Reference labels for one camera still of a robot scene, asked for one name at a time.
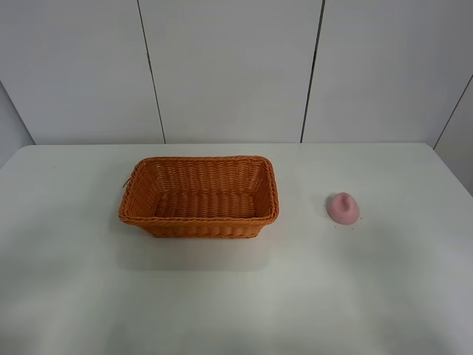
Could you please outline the pink peach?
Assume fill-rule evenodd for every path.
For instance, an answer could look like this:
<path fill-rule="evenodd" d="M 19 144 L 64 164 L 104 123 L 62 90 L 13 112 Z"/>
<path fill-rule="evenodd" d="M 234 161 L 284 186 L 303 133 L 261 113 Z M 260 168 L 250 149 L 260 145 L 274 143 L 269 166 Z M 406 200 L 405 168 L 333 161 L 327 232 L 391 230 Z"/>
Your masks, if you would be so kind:
<path fill-rule="evenodd" d="M 352 225 L 360 218 L 360 208 L 353 196 L 339 192 L 330 196 L 326 202 L 329 217 L 341 225 Z"/>

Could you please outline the orange woven plastic basket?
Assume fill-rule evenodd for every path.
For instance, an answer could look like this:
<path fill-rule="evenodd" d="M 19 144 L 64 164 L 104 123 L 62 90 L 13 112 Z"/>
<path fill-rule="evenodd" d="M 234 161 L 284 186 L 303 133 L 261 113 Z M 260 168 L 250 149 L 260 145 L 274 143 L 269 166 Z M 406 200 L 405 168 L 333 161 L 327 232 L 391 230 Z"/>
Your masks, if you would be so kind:
<path fill-rule="evenodd" d="M 273 166 L 255 155 L 143 159 L 118 210 L 127 225 L 181 238 L 252 238 L 278 215 Z"/>

